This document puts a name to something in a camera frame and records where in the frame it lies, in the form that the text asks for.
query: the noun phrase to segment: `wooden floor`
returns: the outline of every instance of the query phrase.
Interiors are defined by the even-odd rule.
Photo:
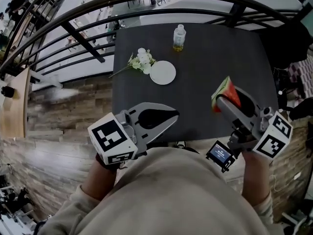
[[[54,214],[84,181],[96,154],[86,128],[111,111],[112,83],[107,76],[65,84],[64,89],[49,88],[31,94],[28,126],[32,130],[64,129],[62,136],[2,140],[1,164],[11,163],[8,181],[15,188],[27,186],[35,202],[36,214],[45,218]],[[312,167],[305,149],[307,119],[296,121],[292,142],[271,166],[275,220],[291,210],[301,199]],[[216,139],[190,141],[188,146],[204,155]],[[219,139],[226,143],[228,138]],[[242,190],[245,163],[240,157],[226,180],[236,191]],[[301,177],[293,181],[295,174]]]

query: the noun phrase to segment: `small screen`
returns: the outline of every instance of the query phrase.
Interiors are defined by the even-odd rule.
[[[220,145],[216,144],[210,151],[210,153],[224,163],[231,155]]]

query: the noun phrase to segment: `table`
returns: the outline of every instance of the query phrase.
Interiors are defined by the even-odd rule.
[[[14,88],[14,96],[6,97],[0,111],[0,134],[2,138],[26,137],[26,111],[30,81],[29,68],[14,77],[8,86]]]
[[[277,93],[259,35],[222,25],[184,23],[182,52],[172,48],[176,23],[120,29],[116,36],[114,68],[126,66],[132,52],[150,49],[157,60],[171,62],[177,71],[169,85],[157,85],[134,69],[113,77],[114,114],[141,102],[162,103],[180,117],[157,141],[189,141],[230,136],[231,125],[211,110],[211,95],[230,75],[234,85],[251,94],[262,107],[278,109]]]

